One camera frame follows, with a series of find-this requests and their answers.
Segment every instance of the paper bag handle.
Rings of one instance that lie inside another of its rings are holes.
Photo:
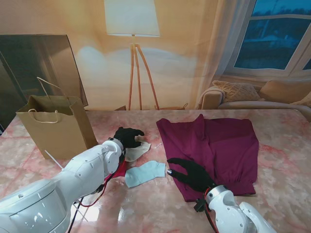
[[[37,79],[39,80],[39,82],[40,82],[40,84],[41,84],[41,86],[42,86],[42,89],[44,90],[44,93],[47,95],[47,97],[49,97],[49,99],[50,99],[51,102],[52,102],[52,100],[51,100],[50,96],[48,95],[47,91],[45,90],[45,88],[44,88],[44,86],[43,86],[43,84],[42,84],[42,81],[45,82],[45,83],[47,83],[47,84],[50,84],[50,85],[52,85],[52,86],[55,86],[55,87],[57,87],[58,89],[60,89],[60,90],[63,92],[64,96],[67,97],[67,101],[68,101],[68,104],[69,104],[69,106],[70,106],[70,101],[69,101],[68,96],[66,96],[66,94],[64,93],[64,91],[63,91],[60,87],[58,87],[58,86],[56,86],[56,85],[54,85],[54,84],[52,84],[52,83],[49,83],[48,81],[46,81],[46,80],[44,80],[44,79],[42,79],[42,78],[37,77]]]
[[[39,120],[35,119],[34,115],[31,114],[31,111],[37,112],[37,110],[34,109],[34,108],[28,110],[29,115],[30,115],[31,118],[34,119],[36,122],[54,124],[54,123],[57,123],[57,122],[59,121],[58,116],[57,116],[57,112],[58,112],[57,110],[55,110],[56,121],[39,121]]]

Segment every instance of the knit pillow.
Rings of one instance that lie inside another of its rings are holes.
[[[224,103],[233,101],[258,101],[260,99],[257,91],[248,83],[228,83],[214,80],[213,84],[225,92]]]
[[[302,100],[291,103],[291,104],[305,105],[311,108],[311,92],[307,94]]]

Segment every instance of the paper bag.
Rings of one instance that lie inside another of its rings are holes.
[[[71,159],[97,145],[82,101],[78,97],[30,96],[17,111],[46,159]]]

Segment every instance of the lamp leg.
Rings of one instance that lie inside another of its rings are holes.
[[[138,49],[138,51],[139,51],[139,53],[140,53],[140,56],[141,56],[142,60],[144,61],[144,64],[145,64],[145,67],[146,67],[146,70],[147,70],[147,73],[148,73],[150,85],[151,85],[152,92],[153,92],[154,98],[155,98],[156,109],[157,109],[157,110],[160,110],[159,104],[157,103],[156,91],[155,91],[154,84],[153,84],[153,82],[152,82],[152,78],[151,78],[150,70],[149,70],[149,68],[148,68],[147,61],[146,61],[146,59],[145,59],[144,54],[142,53],[142,50],[141,50],[141,48],[140,48],[140,45],[139,45],[139,44],[136,44],[136,47],[137,47],[137,49]]]
[[[128,110],[131,110],[131,100],[132,100],[132,87],[133,87],[133,72],[134,72],[134,51],[133,51],[134,45],[131,44],[131,78],[130,78],[130,93],[128,97]]]
[[[138,64],[138,56],[137,56],[137,51],[136,51],[135,44],[133,44],[133,50],[134,50],[134,55],[135,55],[136,68],[137,68],[139,108],[140,108],[140,110],[142,110],[142,106],[141,106],[141,90],[140,90],[139,64]]]

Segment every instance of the red cable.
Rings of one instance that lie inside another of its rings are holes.
[[[207,188],[207,190],[206,190],[205,193],[204,193],[204,200],[206,200],[206,196],[207,196],[207,194],[208,194],[209,191],[210,191],[210,188]],[[215,226],[215,224],[214,224],[213,221],[211,222],[211,224],[213,224],[212,227],[213,227],[213,229],[215,229],[215,232],[216,232],[216,233],[219,233],[219,231],[217,230],[217,227]]]
[[[125,163],[125,159],[123,160],[121,166],[119,166],[119,168],[115,171],[115,173],[123,166],[124,163]],[[91,205],[83,205],[83,204],[79,201],[80,205],[82,205],[83,207],[91,207],[91,206],[93,206],[93,205],[103,196],[103,194],[104,194],[104,192],[105,192],[105,189],[106,189],[106,187],[107,187],[107,183],[109,182],[109,180],[110,180],[110,179],[107,179],[106,183],[104,184],[103,192],[99,195],[99,197],[97,197],[97,199],[96,199]]]

